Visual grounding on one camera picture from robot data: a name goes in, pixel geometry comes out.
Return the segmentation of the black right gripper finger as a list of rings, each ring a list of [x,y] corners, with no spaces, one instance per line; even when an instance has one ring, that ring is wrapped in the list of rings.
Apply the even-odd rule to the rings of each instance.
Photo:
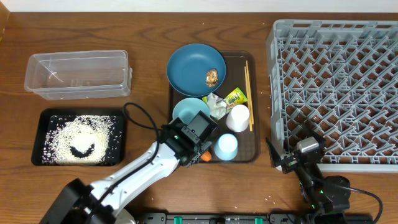
[[[325,146],[326,140],[317,132],[313,131],[308,124],[304,124],[302,129],[308,137],[314,137],[315,140],[319,143],[319,146]]]
[[[271,165],[273,168],[281,168],[282,167],[282,158],[280,154],[276,151],[275,147],[272,145],[271,141],[266,138],[266,144],[269,149],[269,155],[271,160]]]

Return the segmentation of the orange carrot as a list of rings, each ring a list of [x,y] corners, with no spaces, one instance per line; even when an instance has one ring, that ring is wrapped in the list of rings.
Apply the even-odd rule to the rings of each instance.
[[[211,159],[212,159],[212,155],[211,155],[211,153],[210,153],[209,151],[206,151],[206,152],[204,152],[204,153],[201,155],[201,159],[202,159],[203,161],[205,161],[205,162],[209,162],[209,161],[211,161]]]

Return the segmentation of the light blue bowl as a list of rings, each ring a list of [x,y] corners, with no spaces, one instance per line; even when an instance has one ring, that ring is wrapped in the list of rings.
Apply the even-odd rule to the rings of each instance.
[[[172,119],[180,118],[185,124],[189,124],[199,111],[210,117],[210,109],[204,101],[198,98],[186,98],[175,105]]]

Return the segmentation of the brown food scrap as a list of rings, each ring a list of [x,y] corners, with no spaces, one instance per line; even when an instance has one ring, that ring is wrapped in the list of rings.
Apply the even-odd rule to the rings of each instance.
[[[218,71],[213,68],[206,73],[206,85],[208,87],[214,87],[218,84]]]

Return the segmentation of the dark blue plate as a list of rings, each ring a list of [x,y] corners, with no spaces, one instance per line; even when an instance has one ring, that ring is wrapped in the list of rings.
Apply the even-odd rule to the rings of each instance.
[[[215,69],[218,82],[206,84],[207,73]],[[205,44],[188,44],[177,49],[167,63],[167,79],[177,92],[190,97],[200,97],[216,91],[226,78],[226,62],[215,48]]]

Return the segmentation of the pile of white rice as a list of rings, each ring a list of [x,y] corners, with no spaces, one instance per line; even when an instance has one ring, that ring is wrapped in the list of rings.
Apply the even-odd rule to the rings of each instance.
[[[53,115],[40,163],[59,166],[113,166],[121,160],[121,116]]]

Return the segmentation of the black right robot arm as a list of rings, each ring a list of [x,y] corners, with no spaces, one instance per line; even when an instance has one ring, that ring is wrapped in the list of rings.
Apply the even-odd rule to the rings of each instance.
[[[306,223],[347,223],[345,210],[350,208],[348,187],[350,182],[342,176],[324,177],[319,162],[325,155],[326,140],[308,127],[302,128],[306,138],[299,141],[295,150],[281,156],[266,139],[274,168],[280,167],[284,174],[295,172],[300,181],[300,190],[312,211],[302,217]]]

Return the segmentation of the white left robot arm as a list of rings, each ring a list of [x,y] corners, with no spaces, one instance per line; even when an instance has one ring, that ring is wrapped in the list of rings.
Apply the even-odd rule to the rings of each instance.
[[[178,167],[190,167],[212,145],[218,124],[204,112],[185,124],[180,118],[156,129],[156,140],[136,160],[110,176],[85,185],[67,184],[41,223],[115,223],[122,209],[141,192]]]

